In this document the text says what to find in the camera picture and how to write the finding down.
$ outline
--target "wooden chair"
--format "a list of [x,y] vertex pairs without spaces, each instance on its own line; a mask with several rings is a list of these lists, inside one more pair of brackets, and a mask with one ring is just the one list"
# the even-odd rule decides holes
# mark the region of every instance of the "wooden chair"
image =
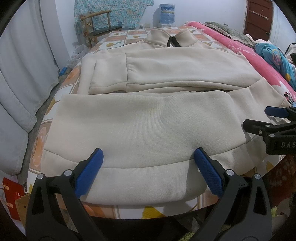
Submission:
[[[84,16],[84,15],[80,15],[80,20],[81,21],[84,21],[84,24],[85,26],[87,26],[87,19],[88,18],[91,18],[91,22],[92,22],[92,29],[93,31],[92,32],[89,32],[88,28],[86,28],[86,35],[89,39],[89,44],[90,46],[92,47],[92,44],[91,44],[91,40],[93,39],[95,43],[98,42],[97,40],[97,37],[99,36],[102,36],[104,34],[107,34],[107,33],[110,33],[116,29],[121,29],[122,26],[111,26],[111,23],[110,23],[110,16],[109,16],[109,13],[112,12],[111,10],[107,10],[107,11],[100,11],[100,12],[95,12],[95,13],[92,13],[92,14],[89,14],[87,16]],[[98,15],[102,15],[102,14],[107,14],[107,17],[108,17],[108,26],[109,27],[106,27],[106,28],[100,28],[98,30],[94,30],[94,24],[93,24],[93,17],[95,16],[98,16]]]

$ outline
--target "gray curtain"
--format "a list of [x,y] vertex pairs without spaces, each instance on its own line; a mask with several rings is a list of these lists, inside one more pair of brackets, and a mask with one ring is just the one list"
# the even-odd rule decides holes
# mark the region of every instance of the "gray curtain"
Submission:
[[0,170],[21,170],[36,111],[58,83],[38,0],[27,0],[0,37]]

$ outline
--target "bed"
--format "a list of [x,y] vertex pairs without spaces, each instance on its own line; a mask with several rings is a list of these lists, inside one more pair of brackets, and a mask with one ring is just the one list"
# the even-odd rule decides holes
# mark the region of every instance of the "bed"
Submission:
[[[259,57],[251,48],[248,48],[236,41],[233,41],[214,30],[197,22],[188,22],[185,26],[164,28],[172,36],[183,29],[189,29],[197,39],[203,43],[217,49],[227,52],[235,52],[237,54],[244,54],[253,67],[267,79],[267,81],[283,96],[287,96],[287,100],[292,103],[296,97],[294,90],[285,83],[285,80],[278,74],[267,62]],[[97,43],[88,53],[92,55],[100,50],[119,47],[130,43],[136,43],[147,36],[150,29],[115,31],[108,35],[107,38]],[[56,93],[54,99],[43,118],[42,124],[39,128],[38,135],[35,140],[34,148],[31,154],[27,188],[31,192],[36,176],[40,173],[40,161],[44,143],[47,139],[48,131],[51,122],[55,116],[56,109],[63,94],[76,94],[79,86],[81,71],[81,63],[78,64],[69,76],[66,78],[60,89]],[[252,176],[255,172],[260,175],[265,175],[278,162],[278,156],[269,156],[260,165],[245,174],[245,176]],[[211,204],[216,203],[218,198],[211,194],[209,189],[202,195],[195,197],[189,201],[180,201],[174,203],[166,203],[152,206],[114,206],[114,205],[96,205],[90,203],[83,203],[85,209],[91,216],[117,218],[117,219],[141,219],[141,218],[157,218],[164,216],[171,216],[182,214],[197,210]],[[62,199],[58,198],[59,205],[65,209]]]

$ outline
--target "patterned tablecloth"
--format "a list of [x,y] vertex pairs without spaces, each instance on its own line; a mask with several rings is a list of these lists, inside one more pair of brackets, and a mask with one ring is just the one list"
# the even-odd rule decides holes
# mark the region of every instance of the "patterned tablecloth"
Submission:
[[[205,34],[202,30],[196,29],[192,26],[181,26],[164,28],[172,36],[176,35],[182,29],[189,29],[197,39],[205,44],[217,49],[222,49],[227,52],[231,52],[230,49],[217,42],[211,36]],[[99,41],[88,53],[88,55],[97,53],[102,49],[110,49],[119,46],[123,46],[130,43],[136,43],[143,38],[147,37],[150,29],[140,30],[128,30],[128,31],[115,31],[111,32],[107,38]],[[27,189],[31,193],[35,179],[40,174],[40,161],[42,156],[42,149],[47,139],[47,135],[50,129],[51,122],[55,116],[56,109],[61,100],[63,94],[76,94],[79,86],[81,63],[79,63],[65,79],[56,95],[54,96],[46,114],[42,120],[41,126],[38,131],[38,135],[35,140],[34,148],[31,154]],[[245,176],[252,176],[255,172],[260,175],[265,175],[279,162],[278,156],[270,156],[264,160],[260,165],[249,171]],[[61,208],[65,208],[63,200],[60,195],[57,195],[57,199]],[[202,195],[194,197],[189,201],[179,201],[172,203],[162,203],[159,205],[151,206],[114,206],[114,205],[97,205],[90,203],[83,203],[85,209],[91,216],[106,217],[106,218],[118,218],[118,219],[141,219],[141,218],[157,218],[182,214],[191,212],[209,205],[216,203],[217,196],[212,195],[209,189]]]

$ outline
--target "chair armrest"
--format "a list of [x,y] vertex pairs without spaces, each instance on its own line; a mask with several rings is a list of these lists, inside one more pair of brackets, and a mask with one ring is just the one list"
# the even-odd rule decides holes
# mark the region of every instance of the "chair armrest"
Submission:
[[80,20],[85,20],[87,18],[92,18],[92,17],[98,16],[98,15],[105,14],[105,13],[110,13],[110,12],[112,12],[112,11],[111,10],[106,10],[106,11],[95,12],[95,13],[92,13],[92,14],[87,15],[85,17],[81,17]]

